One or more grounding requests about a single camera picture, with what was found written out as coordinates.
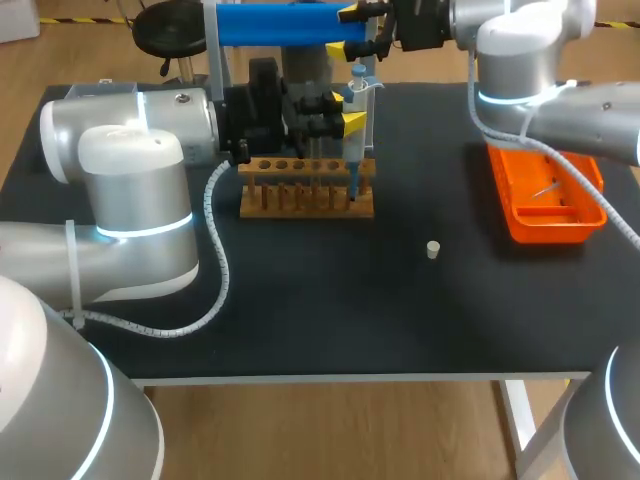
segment white coiled cable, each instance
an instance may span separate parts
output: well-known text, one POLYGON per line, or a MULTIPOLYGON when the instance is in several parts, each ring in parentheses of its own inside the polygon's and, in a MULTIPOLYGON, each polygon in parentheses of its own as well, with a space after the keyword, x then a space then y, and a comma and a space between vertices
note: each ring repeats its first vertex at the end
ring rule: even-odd
MULTIPOLYGON (((213 247, 216 251, 216 256, 218 257, 218 262, 220 264, 220 277, 221 277, 221 285, 220 285, 220 291, 218 293, 218 298, 216 299, 213 306, 209 309, 209 311, 202 318, 200 318, 196 322, 193 322, 191 325, 187 325, 186 327, 181 327, 181 328, 169 329, 169 330, 145 327, 144 325, 139 325, 137 323, 133 323, 128 320, 123 320, 122 318, 114 317, 113 315, 108 315, 106 313, 90 312, 87 310, 82 310, 81 315, 85 320, 92 320, 94 322, 106 323, 107 325, 111 325, 117 328, 122 328, 124 330, 128 330, 130 332, 137 333, 139 335, 145 335, 147 337, 177 338, 177 337, 183 337, 185 335, 189 335, 190 333, 200 330, 202 327, 207 325, 211 320, 215 318, 215 316, 218 314, 218 312, 224 305, 224 302, 227 299, 227 294, 229 293, 229 263, 227 262, 227 256, 224 253, 224 248, 222 246, 220 236, 218 235, 218 231, 216 229, 216 225, 213 220, 213 208, 211 206, 211 203, 213 199, 213 189, 216 186, 216 182, 218 181, 220 176, 229 169, 229 167, 230 165, 228 161, 222 162, 213 171, 204 189, 204 218, 207 223, 207 228, 209 229, 209 235, 211 236, 213 247)), ((74 317, 73 310, 64 310, 60 312, 60 314, 65 318, 74 317)))
POLYGON ((553 158, 561 167, 563 167, 576 181, 584 188, 589 195, 593 197, 598 205, 607 212, 611 222, 622 232, 622 234, 631 242, 631 244, 640 250, 640 236, 629 226, 629 224, 620 216, 615 208, 607 201, 600 191, 578 170, 573 163, 565 158, 560 152, 550 147, 546 143, 528 138, 525 135, 514 135, 494 130, 482 123, 478 117, 475 103, 475 48, 469 49, 469 85, 467 89, 467 101, 469 103, 469 113, 475 126, 487 137, 496 140, 503 140, 511 143, 520 143, 527 148, 538 150, 548 157, 553 158))

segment orange tray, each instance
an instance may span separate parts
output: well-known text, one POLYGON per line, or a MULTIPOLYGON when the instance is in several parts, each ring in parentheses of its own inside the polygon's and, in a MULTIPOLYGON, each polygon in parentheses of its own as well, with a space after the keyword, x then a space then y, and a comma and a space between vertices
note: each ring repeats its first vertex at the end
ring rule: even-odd
MULTIPOLYGON (((553 160, 540 153, 488 147, 502 209, 516 242, 583 243, 607 222, 604 210, 553 160), (552 185, 557 186, 540 193, 552 185)), ((603 191, 593 158, 564 155, 603 191)))

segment black stool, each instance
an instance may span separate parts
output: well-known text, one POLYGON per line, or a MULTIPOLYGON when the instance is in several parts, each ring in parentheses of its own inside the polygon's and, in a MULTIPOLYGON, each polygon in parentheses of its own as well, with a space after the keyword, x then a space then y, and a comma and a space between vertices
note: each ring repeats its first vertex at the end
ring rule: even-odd
POLYGON ((182 83, 196 83, 190 57, 207 49, 200 2, 169 0, 151 5, 133 21, 132 33, 140 50, 165 59, 160 75, 167 76, 171 59, 177 58, 182 83))

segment blue tube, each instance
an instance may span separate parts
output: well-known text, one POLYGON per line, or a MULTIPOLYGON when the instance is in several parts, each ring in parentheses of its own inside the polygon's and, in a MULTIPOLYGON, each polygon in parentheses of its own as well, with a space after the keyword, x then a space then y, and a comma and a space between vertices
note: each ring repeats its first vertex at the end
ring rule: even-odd
POLYGON ((347 163, 347 168, 351 174, 351 181, 349 182, 349 198, 353 202, 358 195, 358 167, 357 163, 347 163))
POLYGON ((350 3, 218 4, 222 47, 290 47, 362 42, 364 23, 338 21, 350 3))

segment wooden test tube rack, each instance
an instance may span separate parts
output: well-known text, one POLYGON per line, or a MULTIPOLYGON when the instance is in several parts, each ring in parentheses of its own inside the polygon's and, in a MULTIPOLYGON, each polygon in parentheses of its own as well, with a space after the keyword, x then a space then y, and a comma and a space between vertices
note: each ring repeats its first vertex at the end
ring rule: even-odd
POLYGON ((245 179, 242 218, 373 218, 373 159, 360 164, 355 201, 348 196, 349 171, 342 160, 253 158, 238 166, 245 179))

